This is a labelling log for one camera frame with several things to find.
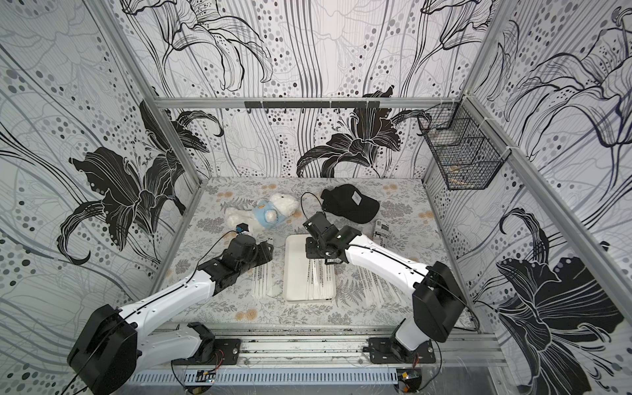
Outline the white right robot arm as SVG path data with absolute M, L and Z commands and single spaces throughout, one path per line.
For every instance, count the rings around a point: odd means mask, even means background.
M 412 261 L 377 245 L 359 230 L 341 229 L 316 212 L 303 227 L 314 240 L 319 258 L 338 259 L 365 268 L 411 297 L 412 316 L 398 325 L 392 335 L 395 352 L 414 352 L 429 340 L 445 342 L 467 306 L 450 268 L 437 261 Z

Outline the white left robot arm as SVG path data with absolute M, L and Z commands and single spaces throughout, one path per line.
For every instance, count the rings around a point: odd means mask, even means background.
M 67 363 L 94 394 L 112 394 L 133 375 L 155 365 L 210 365 L 235 362 L 239 342 L 217 341 L 200 322 L 171 332 L 157 332 L 183 310 L 210 300 L 234 285 L 252 268 L 273 259 L 274 247 L 238 234 L 215 258 L 191 274 L 140 301 L 95 310 L 74 343 Z

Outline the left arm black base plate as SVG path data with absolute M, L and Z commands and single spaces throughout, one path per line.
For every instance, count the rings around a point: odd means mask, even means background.
M 216 339 L 204 341 L 193 356 L 186 359 L 173 360 L 174 365 L 236 365 L 240 356 L 241 340 L 238 338 Z

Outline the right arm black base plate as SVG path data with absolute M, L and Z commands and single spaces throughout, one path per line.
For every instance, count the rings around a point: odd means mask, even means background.
M 419 365 L 437 362 L 431 340 L 423 342 L 416 350 L 409 351 L 396 343 L 393 338 L 370 337 L 368 345 L 363 347 L 362 352 L 369 354 L 370 362 L 374 365 Z

